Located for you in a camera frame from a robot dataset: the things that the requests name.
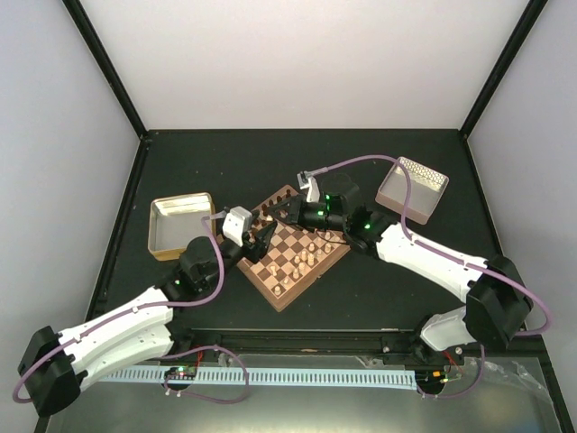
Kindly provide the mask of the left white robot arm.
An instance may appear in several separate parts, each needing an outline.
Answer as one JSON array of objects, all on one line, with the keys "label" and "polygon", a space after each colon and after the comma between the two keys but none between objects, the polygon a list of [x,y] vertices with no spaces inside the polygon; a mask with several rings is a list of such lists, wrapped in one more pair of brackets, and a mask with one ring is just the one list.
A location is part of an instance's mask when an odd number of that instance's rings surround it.
[{"label": "left white robot arm", "polygon": [[178,309],[213,301],[239,261],[258,263],[267,254],[277,225],[254,231],[256,216],[234,207],[202,217],[205,229],[216,219],[224,221],[223,239],[216,240],[211,232],[193,239],[166,279],[81,325],[60,332],[46,326],[33,333],[18,365],[14,402],[31,404],[41,417],[51,416],[110,373],[152,358],[187,358],[192,335],[169,329],[169,324]]}]

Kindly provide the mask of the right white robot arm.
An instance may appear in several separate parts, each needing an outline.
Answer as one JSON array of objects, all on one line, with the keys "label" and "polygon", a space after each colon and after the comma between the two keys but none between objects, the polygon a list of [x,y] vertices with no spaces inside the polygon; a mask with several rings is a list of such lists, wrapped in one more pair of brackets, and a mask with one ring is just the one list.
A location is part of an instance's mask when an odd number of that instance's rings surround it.
[{"label": "right white robot arm", "polygon": [[421,364],[458,345],[505,350],[533,308],[509,258],[470,256],[418,236],[367,207],[359,187],[345,175],[325,181],[321,189],[269,203],[267,213],[286,226],[337,231],[355,252],[403,267],[454,295],[462,306],[426,319],[409,342]]}]

